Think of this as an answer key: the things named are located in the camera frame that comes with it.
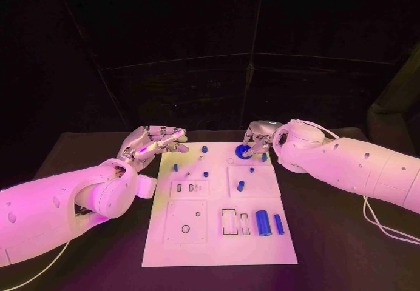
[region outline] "dark tabletop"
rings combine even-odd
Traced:
[[[365,140],[359,129],[331,130]],[[34,178],[114,157],[127,133],[64,133]],[[241,141],[243,131],[187,132],[189,142]],[[20,290],[420,290],[420,246],[388,238],[362,215],[362,197],[272,159],[297,265],[142,268],[153,199],[135,198],[122,217],[69,242],[54,265]],[[141,171],[157,177],[160,156]],[[420,236],[420,215],[370,202],[383,225]],[[0,290],[31,278],[62,246],[0,268]]]

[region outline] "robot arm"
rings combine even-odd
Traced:
[[[186,152],[186,130],[140,127],[116,158],[0,192],[0,267],[33,258],[127,211],[135,195],[151,198],[155,179],[138,175],[155,153]],[[90,212],[75,213],[75,204]]]
[[[255,121],[252,128],[255,124],[261,128],[269,123]],[[272,132],[265,132],[267,143],[272,145],[284,168],[308,173],[344,191],[420,213],[420,159],[355,139],[337,136],[336,140],[326,139],[320,129],[307,121],[291,120]],[[243,143],[248,143],[248,136],[246,131]],[[243,156],[249,152],[256,153],[251,148]]]

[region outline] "black background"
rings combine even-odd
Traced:
[[[62,132],[290,118],[365,130],[418,41],[415,6],[1,1],[1,186],[33,177]],[[418,110],[407,120],[418,123]]]

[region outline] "white platform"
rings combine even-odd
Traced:
[[[239,144],[189,143],[187,153],[163,154],[141,266],[297,264],[269,157],[265,162],[261,155],[239,159],[233,154]],[[200,152],[203,145],[207,153]],[[239,180],[245,181],[242,192]],[[171,182],[183,184],[180,192]],[[187,191],[189,184],[200,185],[202,191],[196,187]],[[238,235],[223,235],[222,209],[236,210]],[[269,236],[258,236],[258,210],[268,212]],[[242,235],[241,213],[248,214],[249,235]],[[274,214],[280,214],[282,235]]]

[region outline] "small blue object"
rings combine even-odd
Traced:
[[[248,146],[248,145],[242,145],[242,144],[239,144],[239,145],[236,146],[236,150],[235,150],[233,152],[235,152],[238,158],[241,158],[241,159],[249,159],[249,158],[251,158],[251,156],[246,156],[246,157],[242,156],[242,153],[243,153],[249,148],[251,148],[251,146]]]
[[[243,186],[245,186],[245,182],[243,181],[239,181],[238,191],[242,191],[243,190]]]
[[[255,212],[256,226],[259,236],[271,235],[269,221],[267,211],[259,210]]]
[[[282,230],[282,224],[281,224],[281,220],[280,220],[280,215],[278,214],[274,214],[274,220],[275,220],[278,234],[282,235],[284,234],[284,230]]]

